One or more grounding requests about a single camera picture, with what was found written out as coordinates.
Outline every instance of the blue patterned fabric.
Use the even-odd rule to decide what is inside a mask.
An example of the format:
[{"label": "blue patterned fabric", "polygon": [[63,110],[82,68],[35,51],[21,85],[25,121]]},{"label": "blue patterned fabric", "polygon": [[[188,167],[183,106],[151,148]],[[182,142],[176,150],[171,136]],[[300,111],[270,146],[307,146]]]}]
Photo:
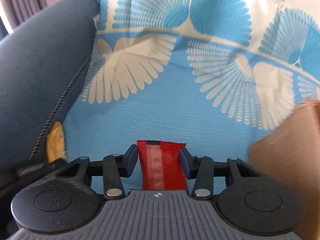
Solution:
[{"label": "blue patterned fabric", "polygon": [[[63,123],[70,160],[124,153],[137,139],[246,160],[297,103],[320,97],[319,32],[300,10],[275,15],[253,53],[243,0],[111,1],[100,1],[84,88]],[[141,188],[139,165],[123,183]],[[215,193],[223,188],[215,180]]]}]

